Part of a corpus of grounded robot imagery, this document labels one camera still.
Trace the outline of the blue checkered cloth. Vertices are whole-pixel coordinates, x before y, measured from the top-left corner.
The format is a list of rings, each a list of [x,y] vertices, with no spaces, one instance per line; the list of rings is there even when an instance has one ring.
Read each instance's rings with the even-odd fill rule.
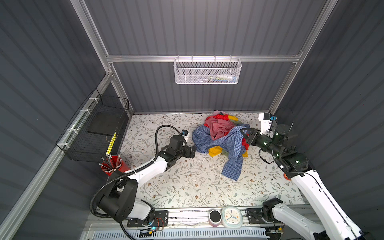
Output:
[[[237,181],[242,172],[243,154],[246,152],[246,147],[243,145],[244,136],[240,130],[249,127],[248,124],[235,126],[226,136],[212,140],[210,129],[201,125],[193,131],[192,139],[197,147],[197,152],[201,154],[207,154],[213,147],[221,147],[226,151],[229,154],[229,160],[223,167],[222,175]]]

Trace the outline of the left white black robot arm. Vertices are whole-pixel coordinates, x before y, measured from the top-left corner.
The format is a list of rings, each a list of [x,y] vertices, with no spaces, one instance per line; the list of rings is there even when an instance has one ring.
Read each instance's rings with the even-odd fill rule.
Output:
[[[181,135],[171,137],[167,146],[139,168],[114,172],[90,202],[90,212],[98,218],[111,218],[117,223],[136,219],[149,225],[155,218],[155,208],[137,197],[140,187],[154,177],[165,173],[181,158],[193,159],[197,147],[189,146]]]

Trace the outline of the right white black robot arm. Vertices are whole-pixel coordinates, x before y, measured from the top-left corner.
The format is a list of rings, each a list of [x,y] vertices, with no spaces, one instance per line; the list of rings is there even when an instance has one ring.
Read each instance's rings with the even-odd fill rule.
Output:
[[[320,219],[317,224],[289,208],[282,200],[273,198],[263,203],[261,216],[267,223],[285,224],[306,240],[365,240],[368,236],[343,211],[323,184],[309,159],[283,142],[289,131],[277,126],[274,136],[263,135],[257,129],[241,129],[245,141],[271,154],[279,169],[303,193]]]

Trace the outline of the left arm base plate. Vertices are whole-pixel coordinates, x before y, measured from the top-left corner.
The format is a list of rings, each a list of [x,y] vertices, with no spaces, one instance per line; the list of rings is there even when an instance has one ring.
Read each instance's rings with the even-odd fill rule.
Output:
[[[137,218],[128,218],[128,228],[139,228],[139,227],[166,227],[168,225],[169,211],[155,210],[150,212],[150,215],[140,220]]]

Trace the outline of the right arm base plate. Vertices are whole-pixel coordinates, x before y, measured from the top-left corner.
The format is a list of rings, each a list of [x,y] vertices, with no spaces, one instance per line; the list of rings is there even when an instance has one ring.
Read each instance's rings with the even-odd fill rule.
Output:
[[[265,215],[263,208],[247,208],[245,214],[249,224],[282,224],[282,222],[275,220],[273,217]]]

